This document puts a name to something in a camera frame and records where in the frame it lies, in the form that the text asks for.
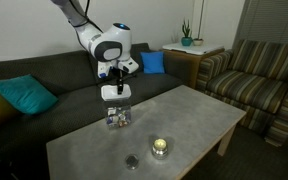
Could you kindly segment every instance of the side table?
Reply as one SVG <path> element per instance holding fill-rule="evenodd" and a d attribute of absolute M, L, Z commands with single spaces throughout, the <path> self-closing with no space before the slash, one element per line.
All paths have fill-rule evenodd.
<path fill-rule="evenodd" d="M 224 48 L 220 45 L 184 47 L 178 44 L 171 44 L 163 46 L 162 51 L 164 56 L 172 56 L 173 59 L 176 58 L 178 61 L 186 61 L 185 63 L 189 62 L 189 72 L 183 73 L 181 72 L 183 69 L 179 67 L 179 69 L 173 70 L 171 74 L 179 77 L 188 87 L 195 89 L 200 61 L 223 52 Z"/>

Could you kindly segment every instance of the teal throw pillow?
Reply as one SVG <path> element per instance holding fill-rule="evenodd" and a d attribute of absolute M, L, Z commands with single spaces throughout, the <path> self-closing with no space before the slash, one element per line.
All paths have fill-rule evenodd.
<path fill-rule="evenodd" d="M 44 112 L 58 101 L 32 75 L 0 80 L 0 94 L 25 114 Z"/>
<path fill-rule="evenodd" d="M 141 52 L 144 73 L 147 74 L 164 74 L 164 64 L 163 57 L 164 53 L 161 51 L 158 52 Z"/>

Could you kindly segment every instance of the tea light candle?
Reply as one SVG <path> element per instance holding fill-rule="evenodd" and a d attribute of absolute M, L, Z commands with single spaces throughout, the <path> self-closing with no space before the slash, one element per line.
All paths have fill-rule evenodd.
<path fill-rule="evenodd" d="M 166 141 L 164 139 L 157 139 L 154 142 L 154 148 L 159 151 L 163 151 L 166 148 Z"/>

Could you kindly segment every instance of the potted plant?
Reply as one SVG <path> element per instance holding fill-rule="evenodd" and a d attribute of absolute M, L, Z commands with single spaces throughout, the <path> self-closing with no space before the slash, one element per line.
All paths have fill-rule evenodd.
<path fill-rule="evenodd" d="M 202 25 L 202 18 L 203 18 L 203 9 L 204 9 L 204 0 L 202 1 L 202 8 L 201 8 L 201 16 L 200 16 L 200 25 L 198 27 L 198 34 L 197 34 L 197 38 L 193 39 L 193 44 L 195 46 L 200 46 L 203 44 L 203 39 L 200 38 L 200 32 L 201 32 L 201 25 Z"/>
<path fill-rule="evenodd" d="M 192 43 L 192 38 L 191 38 L 191 34 L 192 31 L 190 29 L 190 21 L 187 20 L 187 24 L 185 23 L 185 19 L 182 25 L 182 32 L 184 34 L 184 37 L 182 37 L 181 42 L 183 46 L 190 46 Z"/>

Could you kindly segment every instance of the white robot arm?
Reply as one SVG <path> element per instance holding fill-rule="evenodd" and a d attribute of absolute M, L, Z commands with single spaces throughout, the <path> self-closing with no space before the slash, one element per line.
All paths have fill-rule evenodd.
<path fill-rule="evenodd" d="M 98 60 L 98 76 L 106 77 L 111 68 L 132 73 L 138 64 L 131 58 L 131 31 L 121 23 L 102 33 L 100 28 L 90 21 L 78 0 L 52 0 L 59 6 L 74 27 L 80 44 Z"/>

